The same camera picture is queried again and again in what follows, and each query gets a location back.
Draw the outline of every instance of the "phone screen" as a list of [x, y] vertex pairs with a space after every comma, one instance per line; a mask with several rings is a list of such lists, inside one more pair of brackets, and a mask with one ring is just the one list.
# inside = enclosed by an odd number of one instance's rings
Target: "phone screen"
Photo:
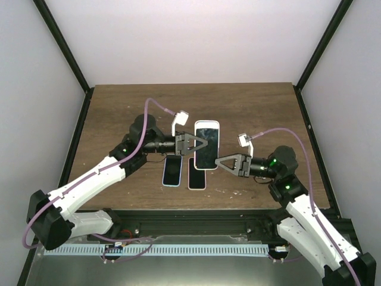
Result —
[[219, 130], [212, 128], [196, 129], [196, 136], [208, 140], [208, 145], [196, 151], [196, 168], [199, 170], [214, 170], [217, 168], [215, 160], [218, 158]]
[[188, 189], [205, 189], [207, 180], [205, 170], [195, 168], [194, 158], [189, 158], [188, 163]]
[[179, 186], [181, 180], [183, 157], [176, 155], [167, 155], [164, 163], [163, 185]]

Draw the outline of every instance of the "robotic arm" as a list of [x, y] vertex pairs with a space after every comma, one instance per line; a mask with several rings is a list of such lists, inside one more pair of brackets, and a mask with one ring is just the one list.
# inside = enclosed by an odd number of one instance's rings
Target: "robotic arm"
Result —
[[[186, 132], [175, 131], [175, 125], [185, 125], [187, 119], [188, 114], [184, 111], [177, 113], [172, 123], [171, 134], [165, 135], [157, 128], [156, 119], [148, 115], [141, 148], [128, 161], [119, 163], [130, 156], [138, 145], [144, 121], [144, 116], [141, 114], [135, 118], [122, 142], [97, 166], [48, 194], [44, 194], [41, 190], [35, 192], [30, 197], [27, 223], [43, 206], [54, 201], [31, 226], [43, 246], [47, 250], [52, 250], [70, 238], [88, 234], [107, 234], [114, 238], [120, 232], [120, 220], [112, 210], [87, 213], [76, 213], [76, 211], [107, 187], [120, 182], [141, 168], [147, 162], [148, 153], [175, 153], [178, 156], [186, 156], [207, 146], [207, 140]], [[190, 147], [189, 143], [194, 140], [200, 144]]]
[[[376, 262], [369, 253], [361, 254], [332, 226], [314, 204], [311, 207], [307, 189], [295, 176], [298, 167], [291, 147], [279, 146], [267, 158], [253, 157], [254, 148], [246, 134], [238, 136], [241, 147], [249, 147], [249, 155], [234, 154], [216, 159], [216, 164], [235, 176], [270, 178], [268, 187], [275, 201], [282, 206], [274, 211], [273, 223], [280, 237], [292, 244], [317, 270], [323, 285], [355, 285], [353, 273], [343, 262], [352, 266], [362, 285], [374, 285]], [[224, 161], [232, 161], [227, 166]], [[338, 245], [342, 255], [319, 224], [323, 224], [331, 239]]]

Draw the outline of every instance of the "white wall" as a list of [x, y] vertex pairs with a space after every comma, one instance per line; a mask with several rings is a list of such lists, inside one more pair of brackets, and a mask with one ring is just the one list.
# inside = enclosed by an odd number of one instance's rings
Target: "white wall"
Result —
[[16, 285], [30, 195], [57, 187], [84, 93], [33, 1], [0, 9], [0, 285]]
[[[303, 97], [339, 207], [381, 262], [381, 2], [354, 1]], [[377, 283], [381, 285], [381, 267]]]
[[297, 83], [339, 0], [47, 0], [90, 86]]

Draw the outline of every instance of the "smartphone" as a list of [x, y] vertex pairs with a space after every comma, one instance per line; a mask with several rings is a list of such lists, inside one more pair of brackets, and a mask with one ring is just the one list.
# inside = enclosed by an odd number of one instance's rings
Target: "smartphone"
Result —
[[207, 176], [205, 170], [195, 168], [194, 158], [188, 161], [188, 189], [202, 191], [207, 187]]
[[164, 162], [163, 186], [179, 186], [181, 181], [181, 169], [183, 157], [167, 155]]
[[218, 121], [199, 120], [195, 123], [195, 135], [208, 141], [208, 145], [195, 151], [195, 168], [197, 170], [216, 170], [215, 160], [220, 147], [220, 124]]

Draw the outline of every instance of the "brown wood surface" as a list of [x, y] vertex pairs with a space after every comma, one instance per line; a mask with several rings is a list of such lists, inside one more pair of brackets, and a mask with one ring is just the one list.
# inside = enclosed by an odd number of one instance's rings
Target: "brown wood surface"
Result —
[[[128, 133], [135, 117], [143, 113], [146, 98], [163, 106], [189, 113], [186, 126], [194, 133], [197, 120], [220, 122], [220, 156], [247, 153], [237, 135], [287, 127], [302, 139], [312, 162], [314, 198], [319, 207], [328, 207], [320, 174], [305, 130], [296, 96], [290, 83], [224, 83], [178, 85], [99, 85], [91, 100], [85, 126], [71, 171], [70, 180], [99, 163]], [[173, 118], [155, 105], [149, 113], [156, 117], [164, 133], [170, 133]], [[267, 157], [277, 146], [294, 147], [299, 168], [296, 174], [307, 186], [305, 159], [296, 139], [286, 132], [264, 135], [253, 141], [255, 156]], [[160, 160], [150, 154], [148, 160]], [[207, 171], [205, 191], [188, 190], [188, 157], [183, 160], [181, 186], [162, 186], [162, 163], [147, 163], [127, 179], [110, 186], [87, 202], [84, 209], [257, 209], [276, 208], [266, 185], [252, 178], [238, 178], [221, 168]]]

